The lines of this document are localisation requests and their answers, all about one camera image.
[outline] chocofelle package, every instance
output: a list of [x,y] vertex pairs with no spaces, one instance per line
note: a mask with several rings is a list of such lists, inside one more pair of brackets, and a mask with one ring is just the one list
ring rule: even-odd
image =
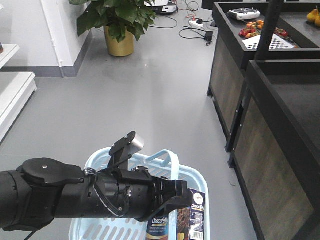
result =
[[176,240],[205,239],[205,199],[206,194],[194,189],[193,203],[190,207],[178,210]]
[[148,221],[146,240],[168,240],[168,215],[157,216]]

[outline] gray floor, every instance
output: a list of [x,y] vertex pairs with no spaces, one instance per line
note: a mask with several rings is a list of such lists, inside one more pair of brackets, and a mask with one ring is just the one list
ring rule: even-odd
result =
[[[135,44],[135,53],[123,58],[109,56],[103,33],[93,30],[78,77],[36,78],[38,90],[0,145],[0,171],[38,157],[83,167],[93,152],[134,130],[145,139],[140,153],[169,149],[182,165],[203,174],[211,239],[256,240],[235,171],[227,164],[217,113],[206,95],[216,40],[206,46],[202,39],[179,37],[186,15],[173,15],[176,28],[150,28]],[[201,10],[197,17],[206,20],[210,11]],[[156,20],[159,27],[174,24],[165,17]],[[55,219],[31,239],[66,240],[70,222]],[[27,235],[1,230],[0,240]]]

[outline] white electronic device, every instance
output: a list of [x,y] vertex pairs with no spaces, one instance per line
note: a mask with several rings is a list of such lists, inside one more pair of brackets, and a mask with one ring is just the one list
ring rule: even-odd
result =
[[227,16],[236,20],[256,19],[260,12],[253,8],[238,8],[228,11]]
[[148,3],[145,5],[151,7],[156,14],[173,14],[178,10],[175,2],[175,0],[155,0],[151,5]]

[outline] metal pole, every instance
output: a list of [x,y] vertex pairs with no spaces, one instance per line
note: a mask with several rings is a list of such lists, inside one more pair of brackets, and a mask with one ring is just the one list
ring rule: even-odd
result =
[[264,26],[262,29],[260,41],[258,48],[256,50],[255,59],[256,60],[265,60],[269,51],[270,43],[274,35],[281,8],[285,0],[270,0],[268,4],[268,9],[266,12]]

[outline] dark display counter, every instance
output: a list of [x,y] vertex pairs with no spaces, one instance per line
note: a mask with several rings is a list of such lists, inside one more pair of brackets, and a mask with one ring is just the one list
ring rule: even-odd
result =
[[316,3],[283,4],[277,27],[299,48],[254,60],[232,9],[268,3],[216,2],[219,28],[212,96],[259,240],[320,239],[320,28],[307,23]]
[[236,168],[259,239],[320,239],[320,60],[250,61]]

